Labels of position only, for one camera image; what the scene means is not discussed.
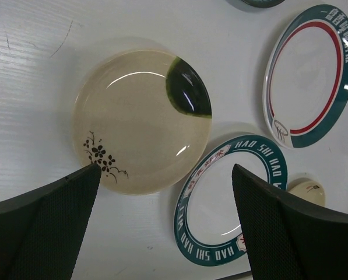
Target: flower design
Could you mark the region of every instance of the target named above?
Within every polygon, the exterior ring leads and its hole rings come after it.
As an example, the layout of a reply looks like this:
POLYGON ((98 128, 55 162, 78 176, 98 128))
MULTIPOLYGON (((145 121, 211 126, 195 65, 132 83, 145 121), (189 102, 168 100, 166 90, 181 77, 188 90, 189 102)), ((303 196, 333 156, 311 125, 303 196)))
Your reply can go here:
POLYGON ((106 150, 101 145, 102 139, 99 139, 98 143, 100 144, 97 146, 95 145, 94 133, 91 131, 90 133, 91 136, 87 137, 83 146, 87 148, 85 149, 85 152, 88 154, 88 158, 91 163, 97 163, 101 167, 101 171, 106 174, 106 177, 109 177, 109 175, 113 176, 116 183, 118 183, 118 181, 115 173, 117 175, 122 173, 128 178, 128 173, 126 170, 120 170, 114 166, 115 159, 112 157, 112 155, 108 155, 107 158, 104 158, 104 155, 106 156, 106 150))

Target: green glaze spot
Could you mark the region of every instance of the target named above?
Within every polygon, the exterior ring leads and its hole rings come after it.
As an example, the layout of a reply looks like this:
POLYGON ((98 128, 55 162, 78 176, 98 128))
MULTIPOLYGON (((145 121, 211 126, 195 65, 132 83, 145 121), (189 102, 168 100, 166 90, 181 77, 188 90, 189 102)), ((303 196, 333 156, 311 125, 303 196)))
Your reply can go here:
POLYGON ((166 77, 166 92, 174 108, 180 113, 211 118, 208 91, 194 69, 180 58, 171 64, 166 77))

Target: white table surface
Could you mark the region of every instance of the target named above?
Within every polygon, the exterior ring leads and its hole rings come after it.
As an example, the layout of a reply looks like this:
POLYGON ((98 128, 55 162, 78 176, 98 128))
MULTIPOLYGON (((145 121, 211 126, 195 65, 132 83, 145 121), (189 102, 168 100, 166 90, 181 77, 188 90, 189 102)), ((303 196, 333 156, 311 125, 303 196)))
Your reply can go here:
MULTIPOLYGON (((327 3, 348 15, 348 0, 327 3)), ((266 132, 261 92, 270 52, 313 4, 320 2, 262 10, 239 0, 0 0, 0 201, 80 168, 69 140, 70 88, 116 51, 114 42, 153 40, 197 70, 212 101, 210 145, 237 123, 266 132)), ((327 206, 348 213, 348 104, 317 145, 283 152, 290 181, 317 179, 327 206)), ((214 280, 249 270, 246 256, 208 268, 181 255, 172 227, 181 184, 142 197, 100 187, 73 279, 214 280)))

